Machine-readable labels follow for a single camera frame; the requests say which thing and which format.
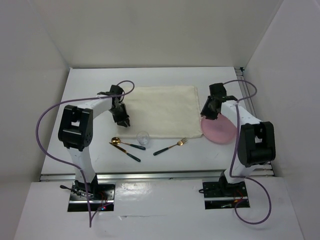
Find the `cream cloth placemat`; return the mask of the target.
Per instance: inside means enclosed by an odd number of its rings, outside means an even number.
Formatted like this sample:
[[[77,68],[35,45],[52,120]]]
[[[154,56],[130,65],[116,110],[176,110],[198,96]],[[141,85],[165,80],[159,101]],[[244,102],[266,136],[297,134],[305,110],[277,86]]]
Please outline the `cream cloth placemat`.
[[[195,139],[203,134],[195,86],[136,87],[123,102],[130,126],[118,127],[120,138],[134,139],[143,131],[152,139]]]

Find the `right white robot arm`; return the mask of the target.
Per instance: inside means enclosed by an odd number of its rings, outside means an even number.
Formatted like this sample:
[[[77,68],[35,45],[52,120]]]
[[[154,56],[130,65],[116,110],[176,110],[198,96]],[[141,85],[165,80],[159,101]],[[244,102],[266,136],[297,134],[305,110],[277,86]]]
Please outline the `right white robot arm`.
[[[262,121],[240,106],[240,99],[228,95],[224,83],[209,86],[209,96],[200,113],[201,129],[217,144],[235,139],[230,166],[221,175],[218,190],[230,196],[237,183],[248,177],[259,165],[276,158],[274,125]]]

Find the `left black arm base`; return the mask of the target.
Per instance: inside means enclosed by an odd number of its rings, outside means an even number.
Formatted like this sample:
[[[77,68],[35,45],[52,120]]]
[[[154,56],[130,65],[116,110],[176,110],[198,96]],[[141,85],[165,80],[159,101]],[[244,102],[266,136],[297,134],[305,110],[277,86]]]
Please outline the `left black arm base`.
[[[65,185],[59,186],[63,190],[68,190],[69,202],[67,211],[72,212],[87,212],[87,195],[84,190],[76,189],[75,184],[72,187],[67,187]],[[90,209],[92,212],[113,212],[114,211],[114,199],[115,199],[116,185],[115,184],[102,184],[97,190],[97,194],[88,194],[88,199],[90,203]]]

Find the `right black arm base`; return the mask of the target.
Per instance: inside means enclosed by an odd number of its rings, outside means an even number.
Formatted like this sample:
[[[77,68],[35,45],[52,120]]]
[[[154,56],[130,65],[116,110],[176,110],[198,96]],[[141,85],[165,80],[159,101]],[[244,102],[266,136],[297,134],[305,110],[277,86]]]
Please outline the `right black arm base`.
[[[227,186],[222,181],[207,181],[198,190],[204,197],[206,210],[249,208],[250,202],[244,181]]]

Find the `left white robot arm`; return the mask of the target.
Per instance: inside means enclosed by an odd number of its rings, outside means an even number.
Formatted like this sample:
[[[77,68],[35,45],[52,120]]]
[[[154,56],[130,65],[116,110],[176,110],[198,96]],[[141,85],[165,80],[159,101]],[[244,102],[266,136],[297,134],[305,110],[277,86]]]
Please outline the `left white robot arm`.
[[[75,165],[75,186],[88,200],[94,199],[99,193],[98,178],[89,150],[94,119],[108,111],[118,126],[129,127],[130,117],[123,103],[124,93],[120,86],[112,85],[110,91],[99,92],[97,99],[79,106],[66,105],[63,109],[58,139],[67,148],[71,162]]]

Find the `pink plate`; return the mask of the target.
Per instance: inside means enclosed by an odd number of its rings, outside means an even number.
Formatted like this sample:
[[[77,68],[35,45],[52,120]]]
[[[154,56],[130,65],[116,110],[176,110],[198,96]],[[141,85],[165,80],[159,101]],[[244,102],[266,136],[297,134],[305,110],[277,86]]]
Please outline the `pink plate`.
[[[215,144],[228,144],[236,136],[237,128],[225,116],[218,114],[217,119],[201,119],[201,130],[204,136]]]

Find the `clear glass cup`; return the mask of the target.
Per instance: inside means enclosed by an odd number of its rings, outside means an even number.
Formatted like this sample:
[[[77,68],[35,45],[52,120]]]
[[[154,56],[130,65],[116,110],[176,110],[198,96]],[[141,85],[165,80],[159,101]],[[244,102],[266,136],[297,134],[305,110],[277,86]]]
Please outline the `clear glass cup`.
[[[138,132],[136,135],[136,139],[142,147],[148,148],[150,146],[151,138],[148,132],[146,131]]]

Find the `front aluminium rail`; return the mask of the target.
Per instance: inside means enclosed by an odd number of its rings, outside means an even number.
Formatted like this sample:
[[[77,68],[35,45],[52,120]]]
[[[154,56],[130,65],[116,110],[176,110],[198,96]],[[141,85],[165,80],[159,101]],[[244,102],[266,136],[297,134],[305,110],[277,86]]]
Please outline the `front aluminium rail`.
[[[218,178],[222,170],[203,170],[203,171],[172,171],[172,172],[138,172],[138,173],[106,173],[97,174],[99,181],[115,180],[173,180],[173,179],[203,179]],[[42,174],[40,182],[73,181],[74,174]]]

